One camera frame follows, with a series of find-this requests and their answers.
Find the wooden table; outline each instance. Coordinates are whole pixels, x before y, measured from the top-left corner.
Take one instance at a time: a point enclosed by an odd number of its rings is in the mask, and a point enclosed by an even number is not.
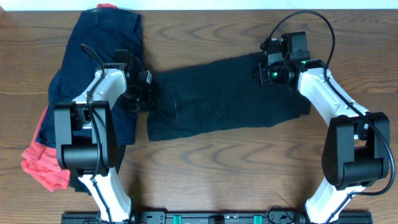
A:
[[[141,11],[146,66],[162,71],[259,50],[258,44],[292,11]],[[330,68],[338,83],[371,111],[391,121],[398,157],[398,11],[322,11],[336,34]],[[47,105],[47,88],[61,66],[79,12],[7,12],[0,18],[0,222],[59,223],[66,211],[97,211],[73,189],[50,193],[21,169]],[[313,15],[299,15],[275,34],[305,30],[312,57],[326,60],[330,32]],[[310,116],[273,128],[215,131],[149,142],[146,114],[120,171],[135,202],[168,210],[298,208],[323,178],[327,126]],[[381,180],[368,190],[383,188]],[[369,209],[376,223],[397,223],[398,186],[380,197],[349,204]]]

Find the red fabric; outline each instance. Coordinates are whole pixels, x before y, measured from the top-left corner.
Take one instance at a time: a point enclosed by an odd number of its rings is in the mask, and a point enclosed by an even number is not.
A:
[[[117,7],[111,3],[98,4],[97,7],[111,7],[111,8],[117,9]]]
[[[57,162],[57,150],[36,142],[37,134],[43,123],[47,108],[44,110],[37,124],[30,146],[22,153],[25,158],[21,162],[23,170],[32,175],[49,191],[67,189],[70,178],[69,170],[62,170]]]

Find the green connector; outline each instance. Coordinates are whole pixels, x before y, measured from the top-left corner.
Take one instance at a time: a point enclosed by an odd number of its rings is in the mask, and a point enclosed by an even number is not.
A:
[[[262,224],[262,216],[255,215],[254,216],[254,224]]]
[[[173,216],[173,224],[182,224],[181,215],[174,215]]]

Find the dark cloth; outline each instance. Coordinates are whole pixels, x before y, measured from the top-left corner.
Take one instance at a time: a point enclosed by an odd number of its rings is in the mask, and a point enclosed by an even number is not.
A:
[[[49,87],[49,108],[36,141],[48,147],[55,147],[54,107],[60,101],[71,101],[80,95],[93,81],[99,63],[84,54],[80,44],[92,48],[103,62],[114,62],[114,50],[128,49],[141,62],[142,28],[141,15],[121,9],[91,9],[81,16],[69,38],[61,69],[55,74]],[[133,144],[137,114],[120,106],[120,99],[111,110],[119,145],[119,163],[126,145]],[[71,178],[71,187],[82,187],[77,179]]]
[[[297,91],[260,86],[255,67],[262,53],[216,61],[154,76],[157,110],[147,119],[150,141],[189,137],[243,127],[271,127],[309,114],[310,102]]]

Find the robotic arm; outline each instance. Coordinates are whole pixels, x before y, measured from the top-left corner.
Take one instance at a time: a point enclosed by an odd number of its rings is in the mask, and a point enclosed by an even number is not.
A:
[[[276,212],[270,208],[266,213],[136,213],[114,169],[118,146],[110,109],[118,97],[126,93],[129,93],[126,97],[129,101],[143,102],[143,105],[136,105],[136,111],[152,109],[154,98],[150,83],[152,76],[149,72],[141,72],[134,78],[131,75],[135,74],[131,69],[132,55],[124,52],[123,57],[115,56],[123,58],[123,63],[106,64],[104,72],[96,72],[93,83],[82,95],[72,102],[56,106],[58,163],[62,169],[69,169],[72,175],[79,177],[100,209],[97,215],[63,215],[62,223],[373,223],[370,213],[340,212],[354,192],[359,194],[388,174],[389,156],[377,133],[365,122],[365,119],[372,122],[389,142],[387,116],[370,113],[357,104],[334,81],[325,63],[310,58],[304,32],[284,34],[281,42],[267,39],[261,44],[261,49],[267,55],[267,61],[259,64],[254,74],[261,86],[273,84],[299,91],[311,101],[328,125],[322,155],[325,178],[315,194],[305,202],[302,211]],[[93,94],[88,96],[93,86]],[[87,97],[91,98],[90,103],[87,103]],[[88,116],[88,107],[95,111],[93,117]],[[93,120],[98,123],[99,142]],[[89,137],[79,135],[84,130],[91,133]],[[366,141],[366,145],[355,147],[354,139]]]
[[[261,85],[274,84],[299,91],[311,101],[328,125],[322,155],[325,178],[315,195],[305,203],[305,213],[311,223],[336,221],[354,196],[351,196],[353,192],[362,192],[388,173],[386,150],[359,116],[372,121],[383,136],[389,136],[389,120],[384,113],[370,113],[357,104],[337,84],[325,63],[310,59],[305,32],[284,34],[281,43],[277,39],[267,41],[261,45],[267,63],[261,63],[254,76]],[[366,146],[355,147],[354,139],[366,141]]]

